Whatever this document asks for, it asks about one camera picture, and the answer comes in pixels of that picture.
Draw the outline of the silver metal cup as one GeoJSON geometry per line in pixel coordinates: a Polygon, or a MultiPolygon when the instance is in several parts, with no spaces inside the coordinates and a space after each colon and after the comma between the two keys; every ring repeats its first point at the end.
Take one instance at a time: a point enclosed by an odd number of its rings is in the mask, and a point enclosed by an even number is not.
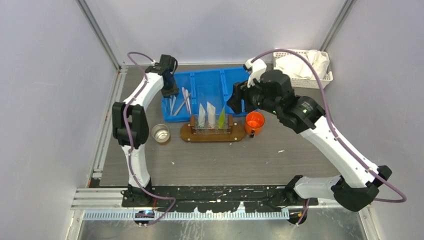
{"type": "Polygon", "coordinates": [[[171,133],[165,124],[157,124],[152,130],[151,134],[153,139],[160,145],[166,145],[171,140],[171,133]]]}

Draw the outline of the clear textured toothbrush holder rack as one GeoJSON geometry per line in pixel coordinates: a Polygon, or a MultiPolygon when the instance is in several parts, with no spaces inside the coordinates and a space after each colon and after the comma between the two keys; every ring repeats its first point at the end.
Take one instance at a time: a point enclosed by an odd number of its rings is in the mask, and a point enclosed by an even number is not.
{"type": "Polygon", "coordinates": [[[192,134],[195,135],[227,135],[233,131],[233,116],[226,114],[225,117],[221,117],[219,114],[216,115],[216,121],[214,126],[210,126],[208,118],[205,117],[203,126],[198,123],[198,115],[194,114],[190,116],[189,127],[192,134]]]}

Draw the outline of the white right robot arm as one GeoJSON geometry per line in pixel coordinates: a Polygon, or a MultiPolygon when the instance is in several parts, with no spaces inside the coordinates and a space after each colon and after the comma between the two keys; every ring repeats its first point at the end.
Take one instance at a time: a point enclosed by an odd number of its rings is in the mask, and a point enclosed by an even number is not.
{"type": "Polygon", "coordinates": [[[335,200],[345,209],[358,212],[376,199],[383,184],[376,176],[387,180],[392,174],[388,166],[377,166],[358,153],[365,163],[362,166],[340,144],[344,137],[334,136],[337,129],[329,127],[325,110],[313,98],[296,95],[289,76],[280,70],[266,71],[251,87],[246,81],[234,83],[226,104],[236,114],[259,109],[275,115],[285,127],[319,149],[339,171],[333,177],[293,177],[285,186],[285,198],[291,205],[321,198],[335,200]]]}

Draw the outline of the white toothpaste tube green cap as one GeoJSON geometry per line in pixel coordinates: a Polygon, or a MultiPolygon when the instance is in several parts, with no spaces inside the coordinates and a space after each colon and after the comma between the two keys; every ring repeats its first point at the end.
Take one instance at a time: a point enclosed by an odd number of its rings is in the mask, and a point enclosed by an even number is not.
{"type": "Polygon", "coordinates": [[[200,129],[204,129],[206,126],[206,110],[202,104],[199,105],[197,123],[200,129]]]}

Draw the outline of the orange plastic mug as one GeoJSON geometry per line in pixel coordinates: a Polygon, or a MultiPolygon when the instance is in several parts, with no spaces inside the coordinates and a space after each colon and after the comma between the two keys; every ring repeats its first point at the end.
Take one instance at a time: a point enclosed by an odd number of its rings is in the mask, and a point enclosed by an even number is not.
{"type": "Polygon", "coordinates": [[[245,117],[244,129],[250,138],[254,138],[261,133],[264,124],[264,115],[258,111],[252,111],[245,117]]]}

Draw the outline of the blue plastic divided bin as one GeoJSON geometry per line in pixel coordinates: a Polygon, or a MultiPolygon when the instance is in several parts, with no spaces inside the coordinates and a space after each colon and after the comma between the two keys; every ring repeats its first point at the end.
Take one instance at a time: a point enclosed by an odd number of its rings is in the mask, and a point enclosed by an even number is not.
{"type": "Polygon", "coordinates": [[[208,70],[195,70],[177,72],[174,75],[176,85],[179,87],[179,94],[173,107],[167,98],[161,100],[161,110],[165,122],[187,122],[191,115],[199,112],[199,107],[207,106],[211,103],[216,108],[216,114],[219,115],[224,109],[226,114],[237,116],[230,107],[227,106],[227,100],[233,92],[233,85],[238,82],[247,81],[249,74],[243,67],[217,68],[208,70]],[[190,109],[183,106],[177,115],[177,111],[181,103],[184,102],[182,88],[190,93],[190,109]]]}

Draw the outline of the yellow-green toothpaste tube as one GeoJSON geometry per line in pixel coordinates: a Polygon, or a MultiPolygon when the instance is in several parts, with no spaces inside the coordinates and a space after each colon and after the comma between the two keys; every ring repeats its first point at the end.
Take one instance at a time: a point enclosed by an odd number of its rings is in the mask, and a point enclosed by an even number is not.
{"type": "Polygon", "coordinates": [[[225,126],[225,122],[226,122],[226,112],[225,112],[225,107],[223,107],[218,118],[218,128],[223,129],[225,126]]]}

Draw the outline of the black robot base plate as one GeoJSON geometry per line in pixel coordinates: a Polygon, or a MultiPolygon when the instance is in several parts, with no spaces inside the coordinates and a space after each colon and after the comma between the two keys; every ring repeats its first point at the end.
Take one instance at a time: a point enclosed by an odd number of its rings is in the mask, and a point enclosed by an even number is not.
{"type": "Polygon", "coordinates": [[[290,206],[302,208],[306,200],[292,196],[278,185],[191,185],[153,186],[149,193],[131,187],[121,190],[122,206],[152,207],[164,212],[233,213],[245,209],[248,213],[273,213],[290,206]]]}

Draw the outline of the brown wooden oval tray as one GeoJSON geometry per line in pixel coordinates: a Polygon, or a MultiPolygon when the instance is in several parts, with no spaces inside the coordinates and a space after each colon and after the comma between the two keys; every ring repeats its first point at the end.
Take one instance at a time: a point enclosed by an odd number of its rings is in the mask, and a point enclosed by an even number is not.
{"type": "Polygon", "coordinates": [[[190,123],[180,129],[180,137],[190,143],[237,142],[245,137],[245,129],[239,123],[218,128],[195,128],[190,123]]]}

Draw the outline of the white toothpaste tube orange cap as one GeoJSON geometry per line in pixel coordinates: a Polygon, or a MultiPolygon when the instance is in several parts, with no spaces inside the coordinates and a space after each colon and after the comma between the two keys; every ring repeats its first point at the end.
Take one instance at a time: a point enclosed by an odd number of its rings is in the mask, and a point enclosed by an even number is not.
{"type": "Polygon", "coordinates": [[[207,102],[206,110],[208,126],[214,129],[216,127],[216,107],[210,102],[207,102]]]}

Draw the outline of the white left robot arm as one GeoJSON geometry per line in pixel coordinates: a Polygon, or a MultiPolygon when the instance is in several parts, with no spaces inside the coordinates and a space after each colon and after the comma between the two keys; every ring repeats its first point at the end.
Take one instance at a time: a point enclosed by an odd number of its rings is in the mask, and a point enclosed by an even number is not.
{"type": "Polygon", "coordinates": [[[145,156],[150,135],[147,107],[158,92],[165,98],[179,94],[174,76],[178,61],[167,54],[161,55],[159,61],[149,60],[151,64],[141,69],[140,84],[125,100],[112,106],[112,136],[125,154],[129,174],[127,190],[122,194],[124,199],[135,201],[141,207],[148,207],[155,198],[145,156]]]}

